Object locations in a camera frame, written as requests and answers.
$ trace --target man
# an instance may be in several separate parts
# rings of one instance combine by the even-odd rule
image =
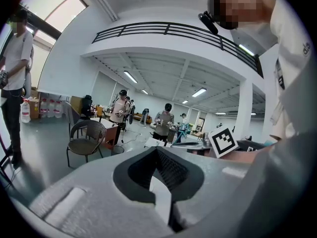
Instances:
[[[13,155],[12,164],[18,165],[21,161],[20,144],[20,104],[22,103],[22,87],[25,80],[25,67],[28,65],[32,46],[33,36],[26,29],[27,12],[20,10],[12,19],[12,30],[15,33],[9,41],[3,58],[0,61],[0,68],[5,65],[8,72],[6,81],[0,86],[1,97],[7,98],[2,106],[3,120],[10,135],[11,145],[8,154]]]
[[[127,91],[126,90],[121,90],[119,92],[120,98],[114,103],[114,106],[111,108],[111,116],[109,121],[116,123],[118,125],[118,129],[115,135],[115,141],[114,144],[116,145],[119,139],[120,135],[120,130],[121,127],[123,126],[123,118],[129,114],[129,109],[130,106],[128,102],[125,100],[127,96]]]
[[[174,123],[174,115],[170,113],[172,110],[172,104],[167,103],[165,109],[162,112],[158,112],[157,116],[154,119],[154,122],[157,123],[157,127],[153,133],[153,138],[161,141],[166,141],[169,126]]]
[[[269,23],[271,31],[278,37],[279,54],[275,76],[277,97],[287,89],[305,67],[313,45],[298,16],[285,0],[208,0],[208,12],[221,27],[231,30],[248,23]],[[271,137],[281,140],[296,134],[278,100],[271,118]],[[256,154],[233,151],[224,159],[252,162]]]

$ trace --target cable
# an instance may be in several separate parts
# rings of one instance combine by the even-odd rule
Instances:
[[[12,185],[12,182],[13,182],[14,178],[17,176],[17,174],[18,174],[22,169],[20,168],[20,170],[14,175],[14,173],[15,173],[16,170],[17,170],[17,169],[15,169],[15,170],[13,171],[12,176],[11,176],[11,179],[10,179],[10,183],[7,184],[7,185],[4,187],[4,189],[8,189],[8,188]]]

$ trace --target window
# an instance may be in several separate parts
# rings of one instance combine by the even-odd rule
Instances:
[[[86,8],[80,0],[22,0],[21,3],[60,32]]]

